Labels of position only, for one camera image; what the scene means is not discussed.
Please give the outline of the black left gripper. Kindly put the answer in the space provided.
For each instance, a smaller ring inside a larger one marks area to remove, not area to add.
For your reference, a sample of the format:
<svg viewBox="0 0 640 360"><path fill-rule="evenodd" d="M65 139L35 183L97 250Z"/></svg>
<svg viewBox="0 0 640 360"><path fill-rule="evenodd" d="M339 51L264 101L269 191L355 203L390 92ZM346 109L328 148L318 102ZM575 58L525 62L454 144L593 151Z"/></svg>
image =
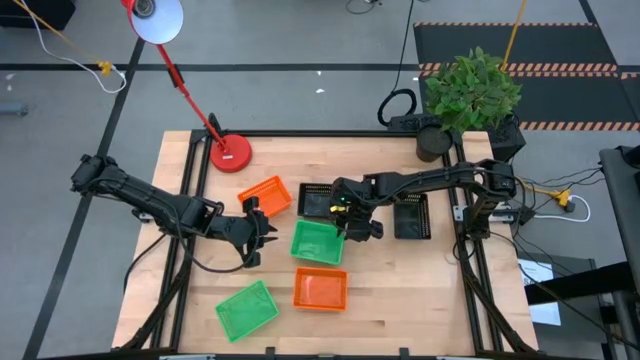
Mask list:
<svg viewBox="0 0 640 360"><path fill-rule="evenodd" d="M256 196L244 200L243 210L245 217L223 216L225 205L217 203L218 216L223 219L220 234L223 240L231 243L239 253L242 264L241 268L257 267L261 263L258 252L260 248L269 242L278 240L278 237L265 236L278 229L272 225L265 225L264 213L259 210L259 198Z"/></svg>

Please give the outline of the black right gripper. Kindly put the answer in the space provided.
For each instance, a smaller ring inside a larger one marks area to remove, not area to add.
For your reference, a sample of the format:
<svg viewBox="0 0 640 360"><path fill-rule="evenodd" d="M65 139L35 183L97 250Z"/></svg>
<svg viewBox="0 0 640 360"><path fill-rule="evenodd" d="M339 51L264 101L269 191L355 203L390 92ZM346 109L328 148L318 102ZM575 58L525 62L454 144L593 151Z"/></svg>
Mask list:
<svg viewBox="0 0 640 360"><path fill-rule="evenodd" d="M372 201L373 185L370 180L358 182L339 177L332 183L330 217L337 226L345 226L342 232L346 240L364 242L369 236L376 239L384 236L384 225L371 220Z"/></svg>

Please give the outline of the orange plastic slotted basket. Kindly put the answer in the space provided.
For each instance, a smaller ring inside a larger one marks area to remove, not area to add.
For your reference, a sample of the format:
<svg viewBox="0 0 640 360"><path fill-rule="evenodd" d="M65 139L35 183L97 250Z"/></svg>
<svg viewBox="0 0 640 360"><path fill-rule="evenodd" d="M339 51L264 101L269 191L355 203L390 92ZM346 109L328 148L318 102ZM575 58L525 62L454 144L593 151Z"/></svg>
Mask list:
<svg viewBox="0 0 640 360"><path fill-rule="evenodd" d="M277 175L267 178L237 195L240 202L250 197L259 199L259 207L267 217L280 214L288 209L293 202L293 198L281 177Z"/></svg>
<svg viewBox="0 0 640 360"><path fill-rule="evenodd" d="M342 312L347 309L348 273L333 268L298 267L293 306L299 309Z"/></svg>

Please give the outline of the green plastic slotted basket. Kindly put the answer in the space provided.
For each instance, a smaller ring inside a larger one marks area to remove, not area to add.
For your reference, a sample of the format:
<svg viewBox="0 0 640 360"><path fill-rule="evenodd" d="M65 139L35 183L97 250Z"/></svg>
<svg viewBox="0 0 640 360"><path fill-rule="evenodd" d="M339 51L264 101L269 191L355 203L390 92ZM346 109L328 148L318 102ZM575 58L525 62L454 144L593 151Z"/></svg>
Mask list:
<svg viewBox="0 0 640 360"><path fill-rule="evenodd" d="M298 220L295 225L290 255L299 259L329 265L340 265L344 235L326 223Z"/></svg>
<svg viewBox="0 0 640 360"><path fill-rule="evenodd" d="M220 302L215 311L231 343L250 335L279 315L279 309L262 280Z"/></svg>

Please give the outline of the black plastic slotted basket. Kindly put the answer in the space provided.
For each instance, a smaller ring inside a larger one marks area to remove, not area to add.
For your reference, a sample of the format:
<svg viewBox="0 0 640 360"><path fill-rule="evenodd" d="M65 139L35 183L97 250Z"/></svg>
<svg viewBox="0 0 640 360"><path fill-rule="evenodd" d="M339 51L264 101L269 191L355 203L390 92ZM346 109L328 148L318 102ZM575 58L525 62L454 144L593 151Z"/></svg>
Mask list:
<svg viewBox="0 0 640 360"><path fill-rule="evenodd" d="M409 194L393 205L394 236L402 240L430 240L428 196Z"/></svg>
<svg viewBox="0 0 640 360"><path fill-rule="evenodd" d="M301 217L328 219L331 185L324 183L301 183L299 186L297 215Z"/></svg>

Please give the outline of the red desk lamp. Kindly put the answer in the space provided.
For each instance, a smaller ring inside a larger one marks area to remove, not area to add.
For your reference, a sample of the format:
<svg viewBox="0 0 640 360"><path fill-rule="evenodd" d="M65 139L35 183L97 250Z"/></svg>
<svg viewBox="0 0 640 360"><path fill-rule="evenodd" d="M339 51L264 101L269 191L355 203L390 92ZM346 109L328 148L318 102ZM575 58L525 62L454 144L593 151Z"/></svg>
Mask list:
<svg viewBox="0 0 640 360"><path fill-rule="evenodd" d="M120 0L126 10L129 24L136 35L146 43L155 45L171 78L215 144L210 150L210 161L224 173L244 169L252 159L249 141L237 134L223 133L213 113L206 116L191 97L186 83L169 57L165 45L174 40L184 24L184 9L180 0Z"/></svg>

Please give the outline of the dark grey plant pot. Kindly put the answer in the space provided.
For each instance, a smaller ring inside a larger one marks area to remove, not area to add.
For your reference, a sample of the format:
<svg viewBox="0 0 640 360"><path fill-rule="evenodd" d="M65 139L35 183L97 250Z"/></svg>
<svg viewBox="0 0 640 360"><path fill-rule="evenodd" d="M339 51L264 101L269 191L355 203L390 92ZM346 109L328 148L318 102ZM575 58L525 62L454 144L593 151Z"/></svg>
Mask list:
<svg viewBox="0 0 640 360"><path fill-rule="evenodd" d="M436 126L423 127L416 136L416 155L424 162L434 162L442 157L453 145L449 131Z"/></svg>

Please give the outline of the black power strip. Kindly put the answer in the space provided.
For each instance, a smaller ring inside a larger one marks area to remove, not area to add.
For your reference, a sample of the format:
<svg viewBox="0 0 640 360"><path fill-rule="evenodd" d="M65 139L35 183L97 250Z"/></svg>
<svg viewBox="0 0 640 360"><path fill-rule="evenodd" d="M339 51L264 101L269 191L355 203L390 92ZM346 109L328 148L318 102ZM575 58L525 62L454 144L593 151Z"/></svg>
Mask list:
<svg viewBox="0 0 640 360"><path fill-rule="evenodd" d="M425 127L440 128L442 120L429 114L396 116L390 119L387 129L392 132L418 133Z"/></svg>

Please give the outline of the black perforated box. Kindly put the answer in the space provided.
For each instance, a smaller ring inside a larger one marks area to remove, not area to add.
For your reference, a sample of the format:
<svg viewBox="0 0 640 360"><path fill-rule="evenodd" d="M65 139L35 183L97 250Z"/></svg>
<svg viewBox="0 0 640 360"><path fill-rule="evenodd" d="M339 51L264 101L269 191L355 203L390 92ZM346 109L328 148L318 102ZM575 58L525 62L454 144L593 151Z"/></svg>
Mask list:
<svg viewBox="0 0 640 360"><path fill-rule="evenodd" d="M489 127L487 133L493 158L498 161L511 160L526 145L517 115L505 118L497 127Z"/></svg>

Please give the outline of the green leafy plant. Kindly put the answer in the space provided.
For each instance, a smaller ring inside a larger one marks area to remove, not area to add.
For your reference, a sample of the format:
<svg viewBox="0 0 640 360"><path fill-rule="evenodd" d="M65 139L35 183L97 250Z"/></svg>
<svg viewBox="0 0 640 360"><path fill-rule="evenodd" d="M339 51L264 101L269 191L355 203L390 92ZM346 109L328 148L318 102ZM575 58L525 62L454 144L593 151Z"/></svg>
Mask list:
<svg viewBox="0 0 640 360"><path fill-rule="evenodd" d="M496 128L513 115L521 86L502 69L503 60L476 47L426 78L426 110L442 129L463 133Z"/></svg>

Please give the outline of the white paper sheet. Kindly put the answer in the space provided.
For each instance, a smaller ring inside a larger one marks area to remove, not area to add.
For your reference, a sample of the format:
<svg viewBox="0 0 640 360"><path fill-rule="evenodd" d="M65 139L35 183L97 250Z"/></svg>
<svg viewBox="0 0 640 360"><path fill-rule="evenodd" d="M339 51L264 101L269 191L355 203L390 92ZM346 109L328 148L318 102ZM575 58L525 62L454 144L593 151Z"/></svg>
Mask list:
<svg viewBox="0 0 640 360"><path fill-rule="evenodd" d="M518 260L521 277L525 286L534 285L554 278L552 266L548 263L538 264L532 260ZM537 324L560 326L561 317L557 302L530 305L531 320Z"/></svg>

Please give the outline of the yellow power plug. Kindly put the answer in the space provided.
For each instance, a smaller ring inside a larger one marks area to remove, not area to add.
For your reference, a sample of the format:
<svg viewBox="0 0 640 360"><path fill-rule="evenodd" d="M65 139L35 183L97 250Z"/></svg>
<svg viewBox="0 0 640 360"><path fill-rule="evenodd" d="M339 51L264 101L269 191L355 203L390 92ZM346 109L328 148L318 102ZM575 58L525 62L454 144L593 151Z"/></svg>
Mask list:
<svg viewBox="0 0 640 360"><path fill-rule="evenodd" d="M557 202L557 204L562 208L568 208L571 204L570 196L571 192L569 188L562 190L554 190L548 191L547 195Z"/></svg>

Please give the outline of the black hazard-striped floor mat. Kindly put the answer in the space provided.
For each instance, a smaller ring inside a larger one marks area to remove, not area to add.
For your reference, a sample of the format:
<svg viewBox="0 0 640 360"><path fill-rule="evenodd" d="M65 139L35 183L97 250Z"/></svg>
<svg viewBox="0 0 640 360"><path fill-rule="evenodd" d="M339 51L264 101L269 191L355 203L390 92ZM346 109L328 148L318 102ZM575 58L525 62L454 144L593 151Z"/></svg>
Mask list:
<svg viewBox="0 0 640 360"><path fill-rule="evenodd" d="M640 76L617 72L513 72L523 130L640 131Z"/></svg>
<svg viewBox="0 0 640 360"><path fill-rule="evenodd" d="M418 61L450 62L480 47L510 63L576 64L589 72L618 70L601 29L594 23L525 22L517 30L513 27L501 22L417 22Z"/></svg>

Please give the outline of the black floor case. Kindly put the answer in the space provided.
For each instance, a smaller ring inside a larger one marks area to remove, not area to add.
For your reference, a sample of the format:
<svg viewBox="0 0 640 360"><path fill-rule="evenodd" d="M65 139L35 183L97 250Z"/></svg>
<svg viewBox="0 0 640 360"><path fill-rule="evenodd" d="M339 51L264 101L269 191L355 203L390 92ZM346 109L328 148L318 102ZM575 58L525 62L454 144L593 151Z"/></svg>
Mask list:
<svg viewBox="0 0 640 360"><path fill-rule="evenodd" d="M26 6L56 30L64 30L76 11L75 0L24 0ZM0 0L0 26L33 28L28 12L13 0Z"/></svg>

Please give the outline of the black aluminium table frame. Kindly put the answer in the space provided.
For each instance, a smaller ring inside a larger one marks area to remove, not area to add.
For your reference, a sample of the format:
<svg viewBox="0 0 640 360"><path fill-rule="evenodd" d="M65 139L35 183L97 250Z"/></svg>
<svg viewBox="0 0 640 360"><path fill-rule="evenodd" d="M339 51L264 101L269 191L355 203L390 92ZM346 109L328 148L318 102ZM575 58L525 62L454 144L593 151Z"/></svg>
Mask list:
<svg viewBox="0 0 640 360"><path fill-rule="evenodd" d="M385 237L345 244L340 268L348 272L348 305L344 312L307 311L292 304L297 267L323 266L290 256L297 221L298 187L302 182L331 183L336 177L360 180L363 174L413 173L439 168L424 163L409 137L373 137L372 132L312 131L249 136L254 150L243 171L224 174L208 166L204 196L224 202L225 213L241 215L237 194L278 175L294 201L274 217L279 230L260 251L262 264L232 274L211 274L192 267L178 351L216 355L475 355L469 312L459 263L452 256L455 241L449 195L429 196L432 239L393 238L392 209L381 207L374 218L385 223ZM164 133L152 183L179 192L191 131ZM501 237L483 242L496 306L529 346L538 348L518 260ZM143 325L158 302L170 243L165 239L131 274L124 295L113 347L123 346ZM231 343L215 307L246 286L263 281L279 315L247 337Z"/></svg>

